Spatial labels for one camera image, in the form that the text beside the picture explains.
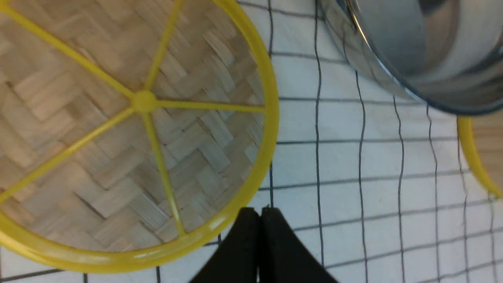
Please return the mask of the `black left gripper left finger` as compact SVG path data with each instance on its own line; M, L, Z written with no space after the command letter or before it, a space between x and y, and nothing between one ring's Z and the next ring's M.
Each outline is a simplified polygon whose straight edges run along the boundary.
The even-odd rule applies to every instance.
M257 282L258 236L259 214L242 208L228 236L191 282Z

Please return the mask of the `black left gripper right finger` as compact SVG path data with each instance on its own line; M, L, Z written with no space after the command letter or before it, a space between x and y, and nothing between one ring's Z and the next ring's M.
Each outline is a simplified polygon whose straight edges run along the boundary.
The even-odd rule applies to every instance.
M263 208L261 222L259 282L337 282L297 238L278 208Z

